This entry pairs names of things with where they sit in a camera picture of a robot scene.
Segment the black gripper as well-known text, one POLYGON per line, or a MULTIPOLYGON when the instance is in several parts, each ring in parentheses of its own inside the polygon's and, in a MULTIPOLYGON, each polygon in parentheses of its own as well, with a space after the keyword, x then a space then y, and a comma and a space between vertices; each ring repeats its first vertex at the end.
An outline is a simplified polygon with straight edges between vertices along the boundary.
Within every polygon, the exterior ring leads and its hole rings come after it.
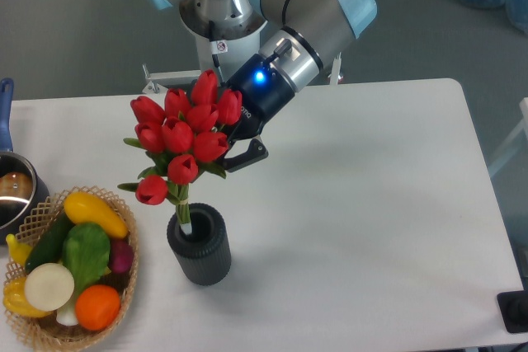
POLYGON ((222 160, 226 172, 239 171, 269 156, 266 146, 257 136, 262 132, 264 125, 295 95, 289 81, 276 67, 278 58, 278 55, 264 58, 260 54, 254 54, 222 83, 223 88, 242 94, 241 117, 234 126, 224 131, 229 145, 251 138, 244 153, 222 160))

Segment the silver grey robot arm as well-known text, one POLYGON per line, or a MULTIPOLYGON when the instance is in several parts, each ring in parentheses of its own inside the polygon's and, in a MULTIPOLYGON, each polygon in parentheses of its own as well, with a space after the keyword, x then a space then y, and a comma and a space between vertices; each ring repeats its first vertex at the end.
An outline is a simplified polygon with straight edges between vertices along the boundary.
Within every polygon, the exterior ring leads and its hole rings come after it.
POLYGON ((268 154, 260 135, 297 92, 375 19, 375 0, 151 0, 177 7, 194 36, 200 69, 243 96, 242 118, 226 129, 229 144, 248 141, 246 152, 221 156, 212 171, 236 171, 268 154))

